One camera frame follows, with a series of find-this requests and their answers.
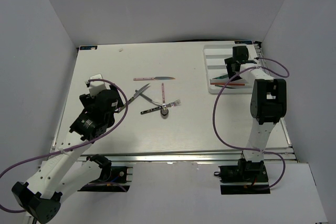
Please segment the green-handled steel spoon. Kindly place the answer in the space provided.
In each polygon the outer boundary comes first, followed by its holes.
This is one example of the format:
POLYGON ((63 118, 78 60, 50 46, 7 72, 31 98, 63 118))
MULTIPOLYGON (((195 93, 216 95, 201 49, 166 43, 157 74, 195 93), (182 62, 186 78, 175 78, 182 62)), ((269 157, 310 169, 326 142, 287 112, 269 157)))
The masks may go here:
POLYGON ((222 76, 219 76, 219 77, 214 77, 213 80, 223 80, 223 79, 227 79, 228 78, 228 75, 225 74, 225 75, 222 75, 222 76))

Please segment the dark-handled steel knife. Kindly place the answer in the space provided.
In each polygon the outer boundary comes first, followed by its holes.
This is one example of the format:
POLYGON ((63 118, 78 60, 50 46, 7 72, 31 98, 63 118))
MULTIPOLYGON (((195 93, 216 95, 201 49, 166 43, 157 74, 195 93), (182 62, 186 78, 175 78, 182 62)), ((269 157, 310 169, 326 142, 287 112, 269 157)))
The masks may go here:
POLYGON ((149 86, 149 83, 144 85, 138 91, 136 91, 135 94, 123 106, 121 106, 120 108, 116 110, 116 112, 120 113, 122 110, 124 110, 126 106, 129 105, 131 102, 133 102, 148 86, 149 86))

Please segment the pink-handled steel spoon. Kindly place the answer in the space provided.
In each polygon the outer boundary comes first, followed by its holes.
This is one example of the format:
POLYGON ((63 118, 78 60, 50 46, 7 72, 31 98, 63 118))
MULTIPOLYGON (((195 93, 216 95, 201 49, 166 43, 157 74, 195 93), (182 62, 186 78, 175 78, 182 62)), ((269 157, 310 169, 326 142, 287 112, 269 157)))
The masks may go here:
POLYGON ((169 115, 169 110, 166 106, 166 101, 165 101, 165 89, 164 89, 164 83, 161 84, 161 91, 162 91, 162 107, 160 110, 161 117, 163 119, 166 119, 169 115))

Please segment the pink-handled steel knife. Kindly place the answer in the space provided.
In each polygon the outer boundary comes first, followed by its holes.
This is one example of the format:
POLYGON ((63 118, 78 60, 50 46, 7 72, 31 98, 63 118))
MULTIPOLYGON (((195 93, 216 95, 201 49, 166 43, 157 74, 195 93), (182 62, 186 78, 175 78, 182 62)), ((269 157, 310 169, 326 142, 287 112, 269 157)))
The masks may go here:
POLYGON ((154 81, 154 80, 175 80, 174 77, 142 77, 142 78, 133 78, 133 81, 154 81))

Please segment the dark-handled steel fork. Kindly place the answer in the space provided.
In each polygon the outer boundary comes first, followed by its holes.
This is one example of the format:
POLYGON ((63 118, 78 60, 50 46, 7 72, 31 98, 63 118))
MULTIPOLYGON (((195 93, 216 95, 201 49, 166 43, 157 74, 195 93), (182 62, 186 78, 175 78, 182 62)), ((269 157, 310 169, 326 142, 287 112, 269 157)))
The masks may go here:
MULTIPOLYGON (((181 100, 180 99, 178 99, 178 100, 176 100, 174 102, 168 103, 166 105, 166 107, 167 108, 171 108, 171 107, 175 107, 175 106, 179 106, 179 105, 181 105, 181 100)), ((148 114, 148 113, 151 113, 151 112, 159 111, 161 109, 162 109, 161 106, 157 106, 155 108, 151 108, 151 109, 148 109, 148 110, 141 111, 140 114, 144 115, 144 114, 148 114)))

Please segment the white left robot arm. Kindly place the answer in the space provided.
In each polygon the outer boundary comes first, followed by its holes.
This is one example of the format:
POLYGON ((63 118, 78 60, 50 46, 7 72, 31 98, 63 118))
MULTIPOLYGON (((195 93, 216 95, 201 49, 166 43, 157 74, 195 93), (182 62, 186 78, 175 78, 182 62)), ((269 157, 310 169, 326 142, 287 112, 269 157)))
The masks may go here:
POLYGON ((19 205, 39 223, 51 221, 61 204, 82 187, 90 182, 106 182, 111 176, 111 162, 99 154, 69 172, 95 140, 107 135, 115 123, 114 113, 123 105, 118 89, 101 74, 90 77, 86 85, 89 93, 79 97, 83 110, 61 142, 59 154, 48 159, 25 182, 12 187, 19 205))

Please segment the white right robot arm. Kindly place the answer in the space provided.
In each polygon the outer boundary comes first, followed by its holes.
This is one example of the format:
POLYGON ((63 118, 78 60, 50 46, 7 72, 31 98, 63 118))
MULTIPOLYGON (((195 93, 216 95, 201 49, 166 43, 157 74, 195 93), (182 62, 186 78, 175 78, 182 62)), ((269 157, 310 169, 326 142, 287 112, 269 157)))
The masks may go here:
POLYGON ((287 84, 285 79, 274 78, 263 71, 255 60, 249 59, 246 46, 233 47, 232 57, 225 59, 229 84, 243 79, 252 86, 250 113, 253 125, 243 159, 251 163, 264 160, 270 134, 275 125, 287 112, 287 84))

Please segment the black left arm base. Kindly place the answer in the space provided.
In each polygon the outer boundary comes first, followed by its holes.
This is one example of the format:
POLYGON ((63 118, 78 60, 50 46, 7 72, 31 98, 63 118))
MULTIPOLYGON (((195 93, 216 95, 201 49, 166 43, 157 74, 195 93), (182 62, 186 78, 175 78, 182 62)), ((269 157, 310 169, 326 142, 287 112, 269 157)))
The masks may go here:
POLYGON ((87 156, 85 162, 95 162, 101 169, 100 176, 83 186, 80 192, 126 193, 130 189, 133 167, 115 165, 103 155, 87 156))

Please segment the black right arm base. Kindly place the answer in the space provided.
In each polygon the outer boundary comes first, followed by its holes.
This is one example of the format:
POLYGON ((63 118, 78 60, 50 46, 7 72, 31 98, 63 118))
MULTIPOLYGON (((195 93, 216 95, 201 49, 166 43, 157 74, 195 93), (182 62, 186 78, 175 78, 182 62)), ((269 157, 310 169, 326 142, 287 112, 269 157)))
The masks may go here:
POLYGON ((214 176, 219 178, 222 195, 270 194, 263 161, 252 162, 241 158, 236 165, 219 166, 214 176))

